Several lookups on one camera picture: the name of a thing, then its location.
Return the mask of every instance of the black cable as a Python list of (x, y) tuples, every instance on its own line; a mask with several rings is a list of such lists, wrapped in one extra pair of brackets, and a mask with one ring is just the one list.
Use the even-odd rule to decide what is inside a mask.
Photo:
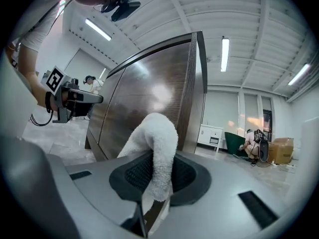
[(254, 167), (254, 166), (258, 166), (258, 167), (269, 167), (269, 166), (271, 166), (271, 163), (270, 163), (269, 165), (267, 165), (267, 166), (260, 166), (260, 165), (258, 165), (257, 163), (258, 163), (258, 161), (257, 161), (255, 164), (253, 164), (253, 162), (251, 162), (250, 165), (251, 165), (252, 167)]
[(33, 114), (31, 114), (30, 120), (31, 120), (31, 122), (32, 122), (34, 125), (36, 125), (36, 126), (45, 126), (45, 125), (48, 125), (48, 124), (51, 122), (52, 117), (53, 117), (53, 111), (51, 112), (50, 120), (49, 120), (47, 123), (45, 123), (45, 124), (40, 124), (40, 123), (38, 123), (38, 122), (35, 120)]

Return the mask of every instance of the white cabinet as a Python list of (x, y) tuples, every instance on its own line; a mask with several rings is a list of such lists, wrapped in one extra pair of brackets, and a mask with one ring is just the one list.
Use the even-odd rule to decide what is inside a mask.
[(222, 132), (222, 127), (201, 125), (197, 142), (208, 146), (216, 147), (216, 151), (218, 152)]
[(209, 129), (205, 129), (205, 128), (201, 128), (200, 132), (199, 132), (199, 136), (198, 136), (198, 141), (201, 142), (210, 142), (210, 136), (211, 136), (211, 130)]

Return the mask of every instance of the black vent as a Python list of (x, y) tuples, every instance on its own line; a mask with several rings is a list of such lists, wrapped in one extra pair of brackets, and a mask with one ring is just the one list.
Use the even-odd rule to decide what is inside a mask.
[(264, 204), (264, 202), (255, 195), (254, 192), (248, 191), (238, 194), (247, 209), (255, 218), (261, 229), (264, 229), (277, 220), (277, 216)]
[(82, 172), (78, 172), (78, 173), (72, 173), (72, 174), (70, 174), (70, 177), (74, 181), (74, 180), (89, 176), (91, 174), (92, 173), (90, 173), (89, 171), (82, 171)]

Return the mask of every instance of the fluorescent light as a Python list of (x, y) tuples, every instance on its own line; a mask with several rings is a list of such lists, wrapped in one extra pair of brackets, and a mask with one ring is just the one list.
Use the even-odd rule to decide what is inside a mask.
[(104, 74), (105, 70), (106, 68), (104, 68), (103, 72), (101, 73), (99, 80), (102, 78), (102, 75)]
[(85, 23), (89, 25), (91, 28), (93, 28), (95, 31), (97, 31), (105, 39), (107, 39), (108, 41), (111, 41), (112, 38), (106, 32), (100, 29), (96, 24), (90, 21), (88, 18), (85, 20)]
[(65, 4), (65, 0), (61, 0), (60, 1), (60, 6), (63, 5), (63, 4)]
[(223, 38), (222, 40), (222, 53), (221, 53), (221, 72), (226, 72), (229, 54), (229, 39)]
[(310, 64), (306, 64), (303, 66), (303, 68), (294, 76), (294, 78), (288, 83), (289, 86), (291, 86), (293, 83), (295, 83), (310, 67)]

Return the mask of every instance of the black grille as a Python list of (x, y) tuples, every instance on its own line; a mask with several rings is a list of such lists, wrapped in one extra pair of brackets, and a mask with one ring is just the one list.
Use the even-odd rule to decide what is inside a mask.
[(152, 179), (152, 174), (153, 155), (149, 155), (143, 161), (126, 170), (125, 179), (132, 186), (144, 192)]
[(196, 178), (196, 171), (193, 167), (174, 157), (173, 169), (171, 174), (171, 183), (173, 192), (177, 192), (189, 184)]

